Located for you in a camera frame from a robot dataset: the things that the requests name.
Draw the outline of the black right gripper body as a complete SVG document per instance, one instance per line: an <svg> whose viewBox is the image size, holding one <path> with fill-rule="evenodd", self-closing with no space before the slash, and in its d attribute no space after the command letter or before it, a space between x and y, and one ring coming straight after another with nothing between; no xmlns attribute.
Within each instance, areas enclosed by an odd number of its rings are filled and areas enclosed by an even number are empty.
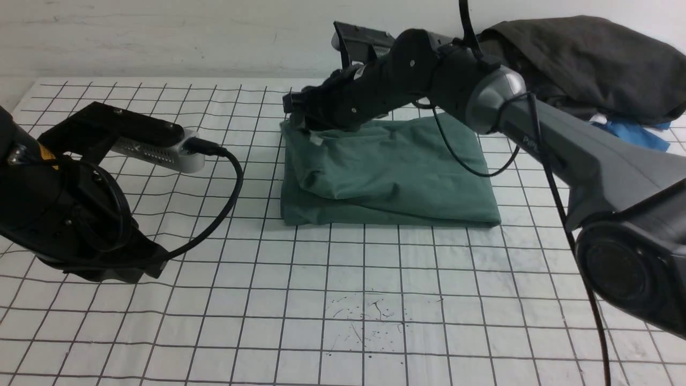
<svg viewBox="0 0 686 386"><path fill-rule="evenodd" d="M285 95L284 112L307 130L352 131L423 98L445 37L412 28L394 38L384 56L337 69L321 85Z"/></svg>

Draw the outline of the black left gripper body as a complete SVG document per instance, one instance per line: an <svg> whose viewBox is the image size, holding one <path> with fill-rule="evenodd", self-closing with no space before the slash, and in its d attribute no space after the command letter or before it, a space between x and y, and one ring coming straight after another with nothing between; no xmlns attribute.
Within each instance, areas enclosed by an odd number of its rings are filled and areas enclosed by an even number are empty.
<svg viewBox="0 0 686 386"><path fill-rule="evenodd" d="M163 151L183 137L181 125L92 102L34 138L2 109L2 236L94 283L159 278L165 248L140 232L100 163L129 143Z"/></svg>

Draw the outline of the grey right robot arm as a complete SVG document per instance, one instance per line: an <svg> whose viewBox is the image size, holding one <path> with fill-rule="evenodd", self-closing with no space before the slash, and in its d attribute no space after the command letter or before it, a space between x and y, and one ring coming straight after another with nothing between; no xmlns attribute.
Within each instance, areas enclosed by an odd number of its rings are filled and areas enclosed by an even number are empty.
<svg viewBox="0 0 686 386"><path fill-rule="evenodd" d="M622 141L527 93L517 72L423 29L383 55L372 41L332 73L282 99L310 130L357 129L426 98L478 134L502 133L569 187L564 229L585 284L619 310L685 333L684 157Z"/></svg>

